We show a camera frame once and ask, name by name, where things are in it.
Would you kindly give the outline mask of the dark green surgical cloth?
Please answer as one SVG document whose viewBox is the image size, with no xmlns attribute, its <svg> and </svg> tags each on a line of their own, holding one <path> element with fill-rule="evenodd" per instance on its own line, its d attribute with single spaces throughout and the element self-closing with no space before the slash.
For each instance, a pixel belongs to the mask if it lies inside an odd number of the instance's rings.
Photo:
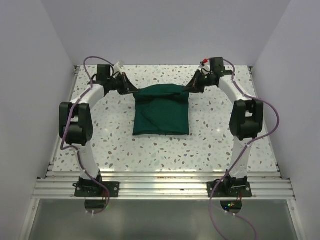
<svg viewBox="0 0 320 240">
<path fill-rule="evenodd" d="M 189 93 L 182 85 L 157 84 L 134 93 L 133 135 L 190 134 Z"/>
</svg>

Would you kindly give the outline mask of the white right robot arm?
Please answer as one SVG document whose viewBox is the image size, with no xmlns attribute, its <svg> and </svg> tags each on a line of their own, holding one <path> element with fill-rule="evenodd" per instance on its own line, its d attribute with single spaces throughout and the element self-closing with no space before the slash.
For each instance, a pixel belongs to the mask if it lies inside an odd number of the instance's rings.
<svg viewBox="0 0 320 240">
<path fill-rule="evenodd" d="M 250 96 L 236 82 L 236 68 L 227 70 L 223 57 L 206 58 L 184 87 L 185 92 L 203 93 L 205 88 L 216 86 L 233 104 L 229 130 L 233 136 L 233 151 L 229 168 L 221 179 L 207 183 L 209 197 L 251 197 L 248 181 L 250 147 L 263 129 L 264 103 Z"/>
</svg>

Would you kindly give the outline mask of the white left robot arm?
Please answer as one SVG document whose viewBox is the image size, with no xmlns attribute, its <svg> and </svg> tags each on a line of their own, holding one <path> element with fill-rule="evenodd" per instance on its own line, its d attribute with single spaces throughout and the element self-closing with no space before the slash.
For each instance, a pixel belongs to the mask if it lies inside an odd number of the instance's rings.
<svg viewBox="0 0 320 240">
<path fill-rule="evenodd" d="M 80 171 L 74 184 L 76 197 L 108 197 L 109 190 L 103 182 L 101 171 L 95 162 L 91 140 L 94 135 L 92 108 L 109 92 L 120 95 L 137 93 L 139 90 L 122 71 L 123 63 L 99 64 L 96 74 L 77 98 L 59 105 L 58 132 L 61 150 L 75 151 Z"/>
</svg>

